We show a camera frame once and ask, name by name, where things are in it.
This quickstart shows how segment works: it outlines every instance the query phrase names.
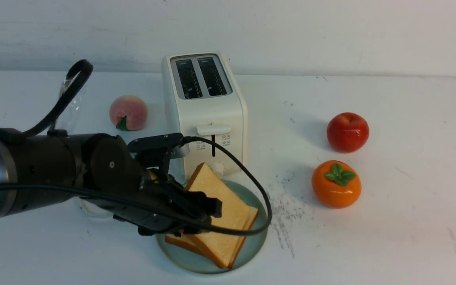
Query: toast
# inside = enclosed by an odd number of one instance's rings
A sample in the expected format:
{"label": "toast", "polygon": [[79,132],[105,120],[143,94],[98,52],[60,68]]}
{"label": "toast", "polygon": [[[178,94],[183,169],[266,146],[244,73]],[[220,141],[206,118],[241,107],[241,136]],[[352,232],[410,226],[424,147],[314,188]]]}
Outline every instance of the toast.
{"label": "toast", "polygon": [[[213,226],[244,229],[250,207],[233,193],[207,164],[202,163],[197,166],[185,189],[191,192],[203,192],[207,197],[217,198],[222,202],[221,217],[212,217]],[[238,251],[237,247],[242,244],[238,236],[214,232],[190,235],[188,239],[196,245],[203,256],[212,260],[219,268],[227,268],[230,265],[234,252]],[[183,245],[188,247],[189,243],[185,242]]]}
{"label": "toast", "polygon": [[[249,215],[247,216],[243,229],[244,230],[251,229],[253,224],[255,223],[255,220],[257,217],[258,217],[258,209],[254,208],[254,207],[249,207]],[[237,259],[240,249],[244,245],[245,241],[246,241],[245,236],[238,237],[237,244],[235,246],[235,250],[232,254],[232,259],[230,260],[230,263],[228,264],[228,268],[230,268],[230,269],[233,268],[235,260]],[[180,237],[177,237],[172,234],[168,234],[165,236],[165,242],[168,242],[171,245],[176,245],[178,247],[182,247],[183,249],[191,251],[192,253],[206,257],[205,254],[203,254],[203,252],[201,252],[201,250],[191,241],[191,239],[189,238],[189,235],[182,235]]]}

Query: plate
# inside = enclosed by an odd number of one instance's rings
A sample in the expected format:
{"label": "plate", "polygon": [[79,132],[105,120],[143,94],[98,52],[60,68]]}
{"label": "plate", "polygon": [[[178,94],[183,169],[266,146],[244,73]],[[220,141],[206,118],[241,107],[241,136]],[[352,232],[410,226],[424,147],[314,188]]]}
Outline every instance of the plate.
{"label": "plate", "polygon": [[[256,197],[249,189],[238,183],[228,180],[223,180],[223,182],[247,205],[258,209],[258,217],[256,217],[255,224],[252,228],[257,229],[261,227],[265,222],[266,211],[258,197]],[[237,256],[232,269],[218,268],[212,261],[203,256],[194,254],[190,251],[165,242],[165,235],[156,235],[156,238],[163,253],[175,265],[198,274],[222,274],[228,271],[233,271],[253,259],[263,246],[267,232],[268,229],[257,235],[248,236],[246,238],[246,241]]]}

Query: toaster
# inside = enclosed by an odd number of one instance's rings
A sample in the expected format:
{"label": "toaster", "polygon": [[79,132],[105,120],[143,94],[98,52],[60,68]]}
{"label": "toaster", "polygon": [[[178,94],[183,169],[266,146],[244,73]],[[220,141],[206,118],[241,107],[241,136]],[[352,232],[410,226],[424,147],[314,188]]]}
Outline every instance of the toaster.
{"label": "toaster", "polygon": [[[221,52],[165,56],[161,62],[165,113],[170,133],[204,137],[247,162],[247,107]],[[179,149],[170,172],[188,180],[205,162],[218,177],[239,172],[227,155],[204,142]]]}

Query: peach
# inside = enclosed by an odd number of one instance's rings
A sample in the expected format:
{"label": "peach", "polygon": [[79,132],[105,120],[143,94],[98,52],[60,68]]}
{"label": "peach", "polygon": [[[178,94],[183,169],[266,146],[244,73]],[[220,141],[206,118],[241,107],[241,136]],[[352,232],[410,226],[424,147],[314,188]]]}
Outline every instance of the peach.
{"label": "peach", "polygon": [[147,121],[147,105],[133,95],[117,98],[110,106],[110,121],[119,130],[136,131],[143,128]]}

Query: apple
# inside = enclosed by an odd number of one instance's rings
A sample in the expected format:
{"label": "apple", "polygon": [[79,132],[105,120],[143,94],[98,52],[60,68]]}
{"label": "apple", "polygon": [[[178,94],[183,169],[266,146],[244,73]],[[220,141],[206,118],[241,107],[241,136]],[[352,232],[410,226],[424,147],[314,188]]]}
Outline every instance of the apple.
{"label": "apple", "polygon": [[110,106],[110,121],[119,130],[136,131],[147,121],[147,105],[137,96],[125,95],[117,98]]}
{"label": "apple", "polygon": [[328,123],[326,136],[335,151],[354,152],[360,149],[369,138],[369,125],[360,115],[344,112],[333,117]]}

